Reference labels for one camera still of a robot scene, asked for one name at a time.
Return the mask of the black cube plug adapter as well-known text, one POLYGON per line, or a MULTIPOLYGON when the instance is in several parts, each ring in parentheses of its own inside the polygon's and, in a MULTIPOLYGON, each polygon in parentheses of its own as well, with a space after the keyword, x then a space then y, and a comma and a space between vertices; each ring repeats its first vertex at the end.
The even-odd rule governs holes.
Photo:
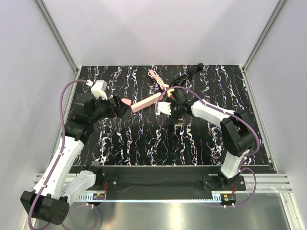
POLYGON ((175 126, 184 125, 185 117, 186 117, 186 114, 168 115, 166 124, 167 125, 175 125, 175 126))

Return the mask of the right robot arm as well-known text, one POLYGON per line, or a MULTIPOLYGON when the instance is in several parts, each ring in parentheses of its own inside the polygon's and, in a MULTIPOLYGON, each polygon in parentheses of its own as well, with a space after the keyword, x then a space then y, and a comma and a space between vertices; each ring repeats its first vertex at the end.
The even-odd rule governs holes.
POLYGON ((165 114, 178 119, 185 115, 204 119, 220 128, 226 156, 217 174, 211 180, 204 179, 204 186, 210 190, 233 189, 243 169, 247 156, 257 153, 260 140, 248 113, 245 110, 227 110, 200 98, 194 91, 182 86, 173 86, 136 104, 122 103, 132 110, 155 106, 156 115, 165 114))

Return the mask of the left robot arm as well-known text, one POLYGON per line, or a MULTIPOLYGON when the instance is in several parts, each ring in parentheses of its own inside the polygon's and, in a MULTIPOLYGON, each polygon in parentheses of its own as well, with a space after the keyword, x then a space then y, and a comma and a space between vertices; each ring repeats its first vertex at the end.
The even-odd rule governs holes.
POLYGON ((24 191, 20 201, 28 218, 60 225, 68 215, 71 204, 88 188, 103 186, 102 170, 87 166, 71 182, 65 180, 77 157, 94 131, 94 124, 105 118, 122 118, 132 101, 113 95, 110 99, 95 98, 86 93, 72 107, 70 118, 64 125, 56 153, 43 177, 31 192, 24 191))

